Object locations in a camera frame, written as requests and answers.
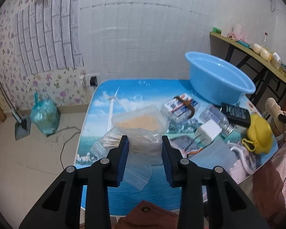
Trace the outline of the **frosted plastic container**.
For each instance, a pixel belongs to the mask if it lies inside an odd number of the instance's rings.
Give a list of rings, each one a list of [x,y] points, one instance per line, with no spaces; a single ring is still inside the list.
[[[222,139],[216,139],[200,153],[192,156],[190,160],[202,168],[213,169],[221,166],[228,172],[238,158]]]

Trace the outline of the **white power adapter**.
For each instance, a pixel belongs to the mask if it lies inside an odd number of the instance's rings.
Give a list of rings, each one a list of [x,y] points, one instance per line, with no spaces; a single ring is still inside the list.
[[[195,132],[195,137],[204,146],[208,146],[221,134],[221,127],[212,119],[199,126]]]

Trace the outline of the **yellow mesh bag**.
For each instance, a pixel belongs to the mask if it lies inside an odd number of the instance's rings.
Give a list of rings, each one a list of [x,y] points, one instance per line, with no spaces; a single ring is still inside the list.
[[[257,155],[268,154],[272,147],[272,129],[269,123],[259,114],[250,116],[251,124],[247,130],[246,138],[241,140],[242,145]]]

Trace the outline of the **black lotion bottle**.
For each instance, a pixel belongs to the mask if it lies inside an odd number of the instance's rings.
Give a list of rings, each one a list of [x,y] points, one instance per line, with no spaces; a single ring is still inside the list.
[[[222,103],[220,111],[227,117],[231,124],[249,128],[251,125],[250,113],[247,109]]]

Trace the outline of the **clear plastic bottle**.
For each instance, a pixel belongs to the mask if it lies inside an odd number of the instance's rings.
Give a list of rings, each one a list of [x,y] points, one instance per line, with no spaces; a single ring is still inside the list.
[[[212,104],[206,107],[199,118],[204,123],[213,120],[222,129],[223,138],[227,138],[234,130],[234,126],[228,121],[228,118]]]

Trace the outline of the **clear zip bags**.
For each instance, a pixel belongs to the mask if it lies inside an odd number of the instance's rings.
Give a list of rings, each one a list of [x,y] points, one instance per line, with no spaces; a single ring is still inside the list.
[[[90,152],[96,159],[107,156],[109,151],[119,146],[124,136],[117,127],[110,129],[100,140],[96,141],[90,148]],[[151,156],[131,152],[129,142],[129,155],[124,171],[123,180],[133,187],[142,190],[152,176],[152,167],[162,164],[162,152],[159,156]]]

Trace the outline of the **clear toothpick box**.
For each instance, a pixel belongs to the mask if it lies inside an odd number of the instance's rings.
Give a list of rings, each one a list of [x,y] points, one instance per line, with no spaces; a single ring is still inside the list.
[[[156,106],[146,106],[112,117],[112,125],[128,137],[131,152],[159,156],[162,136],[168,129],[167,118]]]

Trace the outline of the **grey snack packet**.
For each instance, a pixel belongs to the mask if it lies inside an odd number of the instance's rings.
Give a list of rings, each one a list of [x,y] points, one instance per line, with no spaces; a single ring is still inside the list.
[[[191,158],[203,150],[201,143],[187,135],[178,136],[169,140],[172,148],[178,149],[183,158]]]

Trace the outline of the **grey dustpan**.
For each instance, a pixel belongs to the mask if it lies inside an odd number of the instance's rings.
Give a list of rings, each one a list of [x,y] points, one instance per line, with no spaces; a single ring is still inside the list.
[[[30,120],[30,116],[28,115],[21,116],[14,109],[11,109],[11,112],[12,112],[13,117],[16,120],[15,127],[14,127],[14,135],[15,135],[15,140],[17,141],[30,134],[31,120]]]

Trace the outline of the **teal garbage bag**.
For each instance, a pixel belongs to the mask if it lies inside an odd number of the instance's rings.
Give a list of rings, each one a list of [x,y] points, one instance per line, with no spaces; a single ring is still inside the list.
[[[56,132],[59,126],[59,112],[51,99],[40,100],[38,93],[34,94],[35,104],[31,109],[30,119],[46,136]]]

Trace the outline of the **banded floss pick box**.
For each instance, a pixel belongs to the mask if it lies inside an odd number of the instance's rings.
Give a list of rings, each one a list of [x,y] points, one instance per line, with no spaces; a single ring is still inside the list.
[[[173,122],[180,123],[192,119],[200,107],[200,103],[187,93],[175,96],[161,107],[162,114]]]

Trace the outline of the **blue plastic basin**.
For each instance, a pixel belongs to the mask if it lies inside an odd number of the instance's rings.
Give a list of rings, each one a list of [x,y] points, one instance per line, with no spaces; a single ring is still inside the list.
[[[187,52],[189,78],[195,92],[212,104],[237,104],[256,86],[251,78],[231,63],[201,52]]]

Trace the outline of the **wooden side table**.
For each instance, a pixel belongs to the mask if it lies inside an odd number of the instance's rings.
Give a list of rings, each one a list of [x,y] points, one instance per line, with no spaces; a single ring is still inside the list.
[[[266,117],[269,114],[264,103],[269,97],[281,106],[286,101],[286,77],[250,48],[217,33],[210,32],[211,54],[233,64],[246,73],[256,86],[256,91],[247,95],[252,104]]]

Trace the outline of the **bagged grain packet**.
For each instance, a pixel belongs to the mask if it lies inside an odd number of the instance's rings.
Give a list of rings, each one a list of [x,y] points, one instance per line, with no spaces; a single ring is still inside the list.
[[[274,52],[271,54],[270,63],[275,69],[279,69],[281,64],[282,64],[282,59],[280,58],[280,56],[276,52]]]

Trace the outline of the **cream bread bun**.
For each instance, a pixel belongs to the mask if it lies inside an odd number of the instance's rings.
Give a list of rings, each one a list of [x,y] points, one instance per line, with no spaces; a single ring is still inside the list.
[[[266,61],[271,60],[271,53],[265,48],[261,48],[259,55]]]
[[[262,50],[262,46],[260,46],[259,44],[252,44],[251,45],[252,50],[256,53],[256,54],[260,54],[261,50]]]

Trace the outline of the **teal tube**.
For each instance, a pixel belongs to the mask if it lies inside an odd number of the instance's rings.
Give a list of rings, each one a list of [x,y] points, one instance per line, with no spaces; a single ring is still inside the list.
[[[245,48],[249,48],[250,47],[250,45],[248,43],[243,42],[241,40],[238,40],[237,43],[239,43],[240,45],[244,46]]]

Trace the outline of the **glass bottle red cap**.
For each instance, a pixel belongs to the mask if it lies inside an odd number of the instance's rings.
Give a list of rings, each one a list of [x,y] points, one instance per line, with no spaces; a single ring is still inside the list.
[[[264,33],[264,37],[263,37],[263,40],[262,40],[262,42],[261,42],[261,46],[263,47],[263,48],[267,48],[267,44],[268,44],[268,33],[267,32],[265,32]]]

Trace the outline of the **pink cloth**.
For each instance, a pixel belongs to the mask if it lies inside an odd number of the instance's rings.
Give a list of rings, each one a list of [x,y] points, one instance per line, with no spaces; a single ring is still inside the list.
[[[246,44],[249,44],[248,36],[246,33],[235,33],[233,31],[230,31],[227,34],[227,38],[234,40],[234,41],[242,41]]]

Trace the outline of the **green small box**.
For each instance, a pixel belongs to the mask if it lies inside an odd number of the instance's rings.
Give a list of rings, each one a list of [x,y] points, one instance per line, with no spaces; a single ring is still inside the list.
[[[214,27],[214,28],[212,29],[212,32],[221,35],[222,30],[220,30],[219,28]]]

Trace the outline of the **white paper roll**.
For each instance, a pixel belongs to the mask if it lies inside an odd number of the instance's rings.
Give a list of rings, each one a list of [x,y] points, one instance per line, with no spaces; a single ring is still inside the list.
[[[242,26],[241,26],[239,23],[236,23],[236,24],[233,26],[232,31],[233,31],[233,33],[234,33],[235,35],[241,35]]]

